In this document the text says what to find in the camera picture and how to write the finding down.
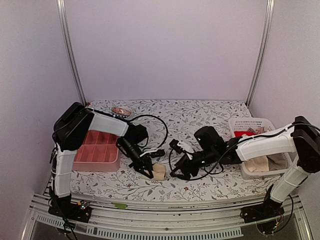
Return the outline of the cream underwear navy trim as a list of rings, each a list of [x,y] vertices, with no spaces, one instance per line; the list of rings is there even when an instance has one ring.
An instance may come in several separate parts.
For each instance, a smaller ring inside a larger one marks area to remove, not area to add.
[[[142,175],[142,179],[144,180],[153,180],[153,181],[164,181],[166,178],[166,166],[164,164],[155,163],[153,166],[152,174],[153,178],[148,178],[145,175]]]

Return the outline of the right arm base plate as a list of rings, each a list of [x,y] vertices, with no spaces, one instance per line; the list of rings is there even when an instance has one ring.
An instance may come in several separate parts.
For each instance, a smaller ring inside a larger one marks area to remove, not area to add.
[[[284,214],[284,208],[281,203],[260,203],[243,207],[240,210],[240,217],[245,223],[252,223],[269,218],[274,218]]]

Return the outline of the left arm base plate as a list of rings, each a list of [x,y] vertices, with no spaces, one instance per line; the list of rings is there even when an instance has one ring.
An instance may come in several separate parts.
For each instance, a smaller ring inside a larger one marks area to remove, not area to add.
[[[92,210],[93,209],[90,206],[83,209],[80,205],[71,203],[70,200],[58,198],[57,200],[51,201],[48,213],[67,220],[88,223],[91,218]]]

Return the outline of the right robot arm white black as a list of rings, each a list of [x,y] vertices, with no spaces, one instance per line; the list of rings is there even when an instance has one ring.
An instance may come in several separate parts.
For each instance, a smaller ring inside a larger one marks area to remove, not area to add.
[[[252,136],[233,137],[224,141],[213,126],[204,126],[194,133],[201,151],[194,151],[183,141],[173,139],[169,146],[180,160],[170,165],[170,175],[185,181],[200,180],[201,168],[217,164],[232,165],[248,160],[282,153],[296,153],[294,162],[274,183],[259,206],[262,218],[269,218],[310,174],[320,171],[320,129],[305,117],[297,116],[283,128]]]

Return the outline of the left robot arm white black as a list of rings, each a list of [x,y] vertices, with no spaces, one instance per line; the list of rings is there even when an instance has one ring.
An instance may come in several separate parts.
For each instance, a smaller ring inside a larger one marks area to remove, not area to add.
[[[75,211],[74,205],[65,197],[71,194],[73,163],[89,131],[117,136],[116,145],[131,159],[129,166],[149,179],[154,177],[151,158],[138,147],[138,143],[147,137],[144,126],[90,110],[81,103],[74,102],[55,122],[52,134],[55,143],[52,189],[59,198],[54,207],[63,217],[70,217]]]

